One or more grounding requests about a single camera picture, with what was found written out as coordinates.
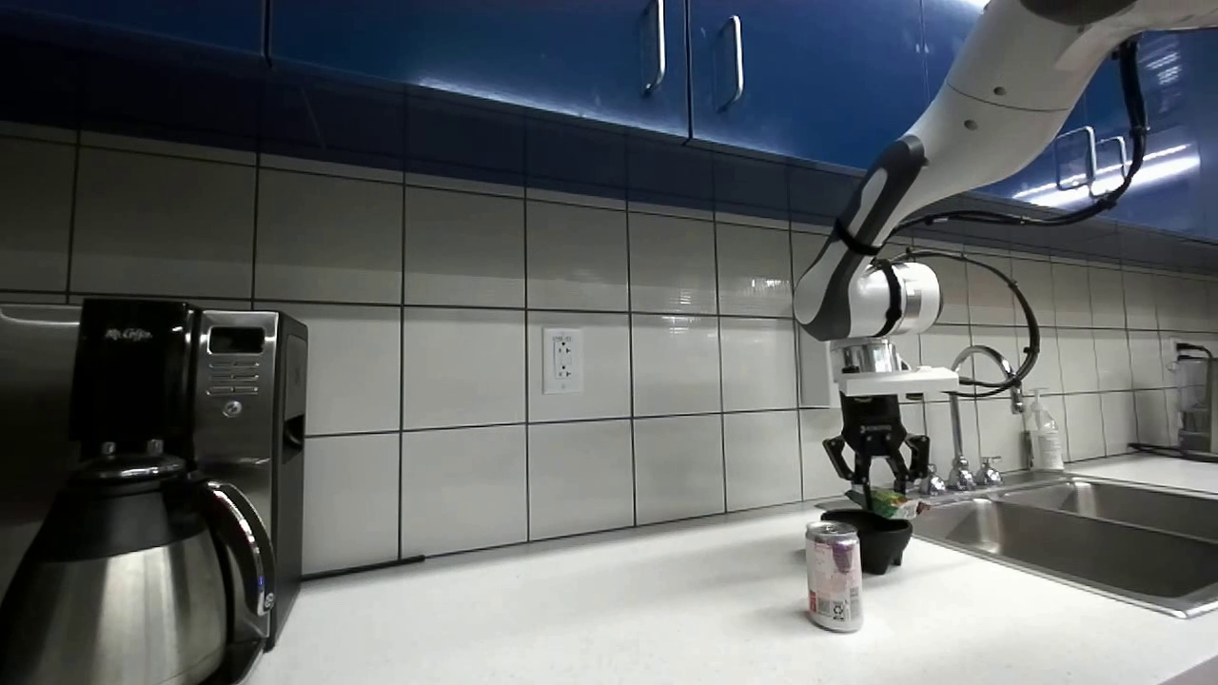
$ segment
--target cable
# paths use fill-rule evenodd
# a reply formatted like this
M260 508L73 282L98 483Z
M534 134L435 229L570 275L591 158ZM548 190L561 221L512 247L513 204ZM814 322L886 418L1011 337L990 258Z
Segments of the cable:
M995 275L1011 296L1015 296L1015 304L1020 304L1020 311L1023 311L1023 329L1029 329L1029 344L1023 344L1023 360L1020 360L1020 367L1015 374L1009 374L1005 379L978 379L978 377L958 377L958 383L967 383L967 388L984 388L984 393L954 393L954 395L971 395L971 398L985 398L985 395L1001 395L1001 393L1011 393L1011 388L1020 388L1023 383L1023 377L1033 374L1033 365L1041 360L1041 322L1036 322L1036 311L1033 311L1033 304L1029 304L1029 296L1023 296L1023 287L1009 277L1009 275L1001 275L996 266L990 266L990 261L984 261L984 258L971 258L971 254L949 254L949 249L907 249L907 258L902 261L909 261L909 258L923 258L923 261L933 261L933 258L942 258L942 261L967 261L967 266L978 266L978 271L985 271L985 275Z
M1117 190L1102 195L1094 204L1082 204L1072 214L1057 216L1015 216L1015 214L996 214L996 210L951 210L951 214L928 214L899 223L895 232L919 229L919 223L944 223L944 221L967 221L967 223L1020 223L1020 229L1063 229L1063 223L1082 223L1098 214L1108 214L1133 181L1147 158L1147 97L1143 97L1143 70L1138 70L1138 36L1128 36L1117 51L1118 59L1118 88L1124 88L1124 106L1132 116L1132 169L1118 177Z

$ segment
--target kitchen counter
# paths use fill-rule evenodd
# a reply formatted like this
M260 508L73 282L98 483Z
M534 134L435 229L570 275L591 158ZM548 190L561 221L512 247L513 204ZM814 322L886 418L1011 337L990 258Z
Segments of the kitchen counter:
M1218 493L1218 464L1084 471ZM1171 621L926 539L899 569L867 574L858 634L822 632L803 616L811 516L808 507L319 579L246 681L1147 685L1218 654L1218 613Z

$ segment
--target backsplash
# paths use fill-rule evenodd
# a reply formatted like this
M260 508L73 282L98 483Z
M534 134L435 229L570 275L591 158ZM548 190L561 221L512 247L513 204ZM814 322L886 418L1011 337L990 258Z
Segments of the backsplash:
M0 177L3 299L151 294L307 322L307 574L843 492L817 446L830 351L791 322L826 223L32 126L0 126ZM1218 344L1218 277L971 254L1041 311L1029 388L1069 459L1171 441L1171 343ZM1009 294L933 266L944 319L899 337L907 358L1020 358ZM575 388L545 379L548 329L581 344ZM1020 468L1009 398L963 421L971 464ZM944 471L949 398L909 398L907 426Z

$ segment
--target silver can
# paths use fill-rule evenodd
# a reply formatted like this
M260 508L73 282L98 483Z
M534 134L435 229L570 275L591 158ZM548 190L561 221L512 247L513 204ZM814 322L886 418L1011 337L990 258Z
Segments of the silver can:
M808 523L808 616L826 632L863 626L863 564L853 523Z

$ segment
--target blue cabinet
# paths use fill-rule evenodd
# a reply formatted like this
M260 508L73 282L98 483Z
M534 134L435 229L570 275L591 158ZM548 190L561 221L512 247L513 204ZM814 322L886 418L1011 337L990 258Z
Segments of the blue cabinet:
M1181 234L1218 239L1218 34L1150 34L1143 36L1143 89L1147 89L1147 157L1128 197L1110 210L1117 223L1161 229ZM1098 78L1098 130L1102 142L1124 142L1128 110L1118 83ZM1102 190L1118 173L1124 158L1102 157Z
M919 0L696 0L694 136L867 166L926 102Z
M104 29L255 57L264 51L268 0L0 0L0 24L22 24L42 34Z
M688 134L680 0L279 0L281 65Z

